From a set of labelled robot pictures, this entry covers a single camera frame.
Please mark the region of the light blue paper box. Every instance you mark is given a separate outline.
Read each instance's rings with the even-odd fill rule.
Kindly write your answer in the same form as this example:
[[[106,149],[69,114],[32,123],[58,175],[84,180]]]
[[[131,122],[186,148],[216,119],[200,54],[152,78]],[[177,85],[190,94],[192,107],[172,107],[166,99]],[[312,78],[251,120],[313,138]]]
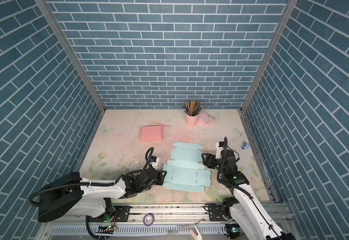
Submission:
[[[210,170],[202,164],[200,144],[175,142],[171,160],[163,164],[166,172],[163,187],[170,190],[200,193],[210,186]]]

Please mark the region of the pink paper box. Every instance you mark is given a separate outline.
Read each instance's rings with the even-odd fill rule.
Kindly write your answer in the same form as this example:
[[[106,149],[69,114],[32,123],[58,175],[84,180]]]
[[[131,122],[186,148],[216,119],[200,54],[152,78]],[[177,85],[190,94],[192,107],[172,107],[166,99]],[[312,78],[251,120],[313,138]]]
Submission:
[[[162,125],[142,126],[140,129],[141,142],[157,142],[162,140]]]

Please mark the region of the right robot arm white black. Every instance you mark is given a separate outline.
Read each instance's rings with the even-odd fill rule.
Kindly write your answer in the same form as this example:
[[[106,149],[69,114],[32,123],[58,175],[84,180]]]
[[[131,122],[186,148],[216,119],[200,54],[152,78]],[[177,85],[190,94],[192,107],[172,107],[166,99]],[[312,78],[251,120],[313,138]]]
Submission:
[[[216,154],[202,154],[202,163],[217,171],[219,184],[229,189],[232,196],[223,199],[223,215],[234,220],[250,240],[294,240],[271,218],[255,196],[249,180],[238,170],[239,155],[228,146],[227,137],[216,144]]]

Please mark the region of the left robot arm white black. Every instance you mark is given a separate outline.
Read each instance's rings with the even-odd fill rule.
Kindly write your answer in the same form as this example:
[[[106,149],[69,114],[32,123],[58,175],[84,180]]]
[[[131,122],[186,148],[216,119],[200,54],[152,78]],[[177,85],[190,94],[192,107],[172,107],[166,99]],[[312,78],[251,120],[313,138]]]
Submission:
[[[129,199],[164,183],[166,171],[158,169],[151,147],[142,169],[119,175],[115,180],[89,180],[72,172],[30,194],[26,201],[38,208],[38,221],[51,222],[65,215],[98,218],[113,215],[112,200]]]

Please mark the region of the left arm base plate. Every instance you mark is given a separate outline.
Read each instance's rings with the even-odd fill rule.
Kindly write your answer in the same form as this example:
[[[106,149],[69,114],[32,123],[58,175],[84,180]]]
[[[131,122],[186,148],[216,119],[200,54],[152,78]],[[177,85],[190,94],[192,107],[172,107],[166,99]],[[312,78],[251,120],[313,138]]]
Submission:
[[[113,212],[105,212],[99,217],[92,218],[88,217],[90,223],[125,223],[128,221],[130,206],[113,206]]]

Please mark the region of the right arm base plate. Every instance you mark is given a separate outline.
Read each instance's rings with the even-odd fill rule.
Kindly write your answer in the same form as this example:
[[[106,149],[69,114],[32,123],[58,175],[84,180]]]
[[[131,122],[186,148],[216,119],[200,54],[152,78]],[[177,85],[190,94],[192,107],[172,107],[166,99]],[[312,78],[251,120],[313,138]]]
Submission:
[[[211,222],[235,222],[235,218],[230,215],[230,206],[217,205],[208,203],[203,206],[204,210],[208,213],[209,220]]]

